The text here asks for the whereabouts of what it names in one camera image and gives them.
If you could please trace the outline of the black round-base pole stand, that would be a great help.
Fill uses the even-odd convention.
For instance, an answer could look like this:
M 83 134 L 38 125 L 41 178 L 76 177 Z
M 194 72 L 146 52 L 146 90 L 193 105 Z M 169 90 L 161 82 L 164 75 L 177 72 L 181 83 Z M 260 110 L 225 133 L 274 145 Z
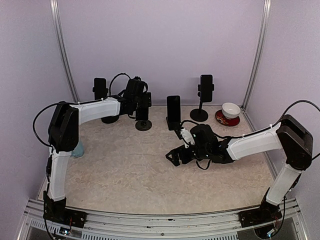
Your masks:
M 198 93 L 197 95 L 199 96 L 199 107 L 196 109 L 193 109 L 190 112 L 190 117 L 192 120 L 197 121 L 197 122 L 204 122 L 208 119 L 209 115 L 208 113 L 203 109 L 203 103 L 201 102 L 201 86 L 200 84 L 198 85 Z

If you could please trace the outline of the brown-base plate phone stand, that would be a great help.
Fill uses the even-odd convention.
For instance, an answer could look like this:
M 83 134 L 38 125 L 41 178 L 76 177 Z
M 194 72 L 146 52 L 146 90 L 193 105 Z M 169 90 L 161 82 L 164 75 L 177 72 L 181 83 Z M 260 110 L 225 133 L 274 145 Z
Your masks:
M 135 123 L 135 128 L 138 130 L 138 131 L 148 131 L 152 128 L 152 122 L 150 120 L 138 120 L 136 121 Z

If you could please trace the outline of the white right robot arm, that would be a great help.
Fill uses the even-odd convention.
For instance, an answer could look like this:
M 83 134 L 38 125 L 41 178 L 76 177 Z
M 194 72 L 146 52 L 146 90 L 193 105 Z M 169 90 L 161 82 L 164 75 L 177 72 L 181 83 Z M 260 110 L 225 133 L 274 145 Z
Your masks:
M 242 217 L 260 222 L 280 218 L 280 203 L 297 184 L 303 171 L 313 161 L 313 136 L 295 118 L 286 114 L 270 126 L 243 136 L 218 136 L 208 124 L 196 124 L 191 130 L 180 126 L 175 130 L 184 144 L 171 150 L 166 158 L 174 165 L 199 163 L 230 164 L 244 157 L 283 150 L 286 161 L 259 208 L 243 211 Z

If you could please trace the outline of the black smartphone blue edge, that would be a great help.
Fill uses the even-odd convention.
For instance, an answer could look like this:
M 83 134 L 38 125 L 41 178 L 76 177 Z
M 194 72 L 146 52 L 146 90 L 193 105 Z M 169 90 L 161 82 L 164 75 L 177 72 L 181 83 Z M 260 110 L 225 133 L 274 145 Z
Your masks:
M 179 95 L 170 95 L 166 98 L 167 117 L 170 123 L 181 122 L 181 98 Z

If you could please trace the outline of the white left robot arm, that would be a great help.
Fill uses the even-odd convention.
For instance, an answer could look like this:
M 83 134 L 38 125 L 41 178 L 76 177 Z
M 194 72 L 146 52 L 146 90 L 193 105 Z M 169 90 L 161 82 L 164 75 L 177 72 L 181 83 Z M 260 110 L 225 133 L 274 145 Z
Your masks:
M 79 145 L 79 126 L 102 119 L 105 124 L 127 115 L 149 125 L 151 93 L 148 84 L 139 77 L 129 79 L 119 94 L 89 102 L 56 105 L 48 127 L 49 158 L 46 166 L 47 189 L 43 194 L 44 219 L 52 222 L 83 226 L 86 213 L 66 208 L 65 178 L 69 158 Z

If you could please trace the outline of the black smartphone silver edge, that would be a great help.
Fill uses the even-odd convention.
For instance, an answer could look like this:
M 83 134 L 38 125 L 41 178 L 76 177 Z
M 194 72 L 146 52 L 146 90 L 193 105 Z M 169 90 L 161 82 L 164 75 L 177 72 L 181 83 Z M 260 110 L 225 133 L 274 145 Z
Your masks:
M 135 111 L 135 120 L 136 121 L 148 121 L 149 120 L 149 108 L 139 107 Z

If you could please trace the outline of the black folding phone stand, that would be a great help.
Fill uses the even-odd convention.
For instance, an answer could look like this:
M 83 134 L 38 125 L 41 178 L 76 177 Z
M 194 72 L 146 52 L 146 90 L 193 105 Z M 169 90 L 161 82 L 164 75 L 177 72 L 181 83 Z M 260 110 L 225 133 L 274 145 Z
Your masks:
M 180 131 L 182 129 L 181 122 L 170 121 L 169 117 L 166 117 L 166 122 L 169 131 Z

